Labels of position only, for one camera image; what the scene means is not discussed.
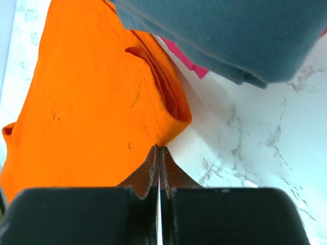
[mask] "white marble surface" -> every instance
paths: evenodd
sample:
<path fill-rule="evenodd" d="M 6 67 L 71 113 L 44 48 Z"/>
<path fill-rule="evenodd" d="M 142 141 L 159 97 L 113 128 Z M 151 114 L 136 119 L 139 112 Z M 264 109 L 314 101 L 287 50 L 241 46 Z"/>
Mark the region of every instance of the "white marble surface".
<path fill-rule="evenodd" d="M 17 1 L 1 127 L 17 119 L 24 103 L 49 2 Z M 204 186 L 285 190 L 311 244 L 327 244 L 327 36 L 289 84 L 265 90 L 213 73 L 199 80 L 171 57 L 193 113 L 192 124 L 169 144 L 175 161 Z M 0 163 L 5 157 L 1 139 Z"/>
<path fill-rule="evenodd" d="M 4 81 L 16 0 L 0 1 L 0 95 Z"/>

